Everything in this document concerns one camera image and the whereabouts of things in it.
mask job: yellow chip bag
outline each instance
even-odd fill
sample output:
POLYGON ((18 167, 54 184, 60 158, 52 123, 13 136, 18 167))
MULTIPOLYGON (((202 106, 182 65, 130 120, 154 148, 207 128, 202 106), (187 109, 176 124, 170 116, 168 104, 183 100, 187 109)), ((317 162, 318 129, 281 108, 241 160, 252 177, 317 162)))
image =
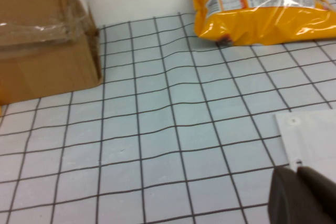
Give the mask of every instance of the yellow chip bag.
POLYGON ((235 46, 336 37, 327 0, 193 0, 195 33, 235 46))

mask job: black object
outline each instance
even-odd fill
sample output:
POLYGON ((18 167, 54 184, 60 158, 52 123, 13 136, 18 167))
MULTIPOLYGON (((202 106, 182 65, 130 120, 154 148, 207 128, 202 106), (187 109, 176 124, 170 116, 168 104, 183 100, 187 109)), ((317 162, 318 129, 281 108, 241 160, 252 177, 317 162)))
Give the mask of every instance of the black object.
POLYGON ((309 167, 275 168, 268 214, 271 224, 336 224, 336 184, 309 167))

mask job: cardboard box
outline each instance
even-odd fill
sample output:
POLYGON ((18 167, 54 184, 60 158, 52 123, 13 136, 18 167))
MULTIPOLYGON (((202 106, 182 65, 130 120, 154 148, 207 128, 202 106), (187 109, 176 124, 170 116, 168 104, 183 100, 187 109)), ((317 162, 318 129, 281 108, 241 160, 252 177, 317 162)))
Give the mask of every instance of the cardboard box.
POLYGON ((2 0, 0 105, 101 83, 98 31, 85 0, 2 0))

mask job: white grid paper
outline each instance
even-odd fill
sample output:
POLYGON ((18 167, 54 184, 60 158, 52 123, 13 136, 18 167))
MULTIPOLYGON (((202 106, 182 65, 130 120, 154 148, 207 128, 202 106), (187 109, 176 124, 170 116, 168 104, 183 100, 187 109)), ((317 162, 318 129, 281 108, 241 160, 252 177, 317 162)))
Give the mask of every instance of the white grid paper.
POLYGON ((268 223, 274 113, 336 107, 336 42, 221 48, 193 20, 106 26, 101 86, 3 107, 0 223, 268 223))

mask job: table surface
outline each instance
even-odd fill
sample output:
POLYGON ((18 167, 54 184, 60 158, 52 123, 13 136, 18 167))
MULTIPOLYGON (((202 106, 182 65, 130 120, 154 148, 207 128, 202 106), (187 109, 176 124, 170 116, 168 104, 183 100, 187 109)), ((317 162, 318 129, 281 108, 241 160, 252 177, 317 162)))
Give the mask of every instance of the table surface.
POLYGON ((274 114, 336 107, 336 40, 218 48, 193 21, 105 26, 102 85, 3 107, 0 223, 269 223, 274 114))

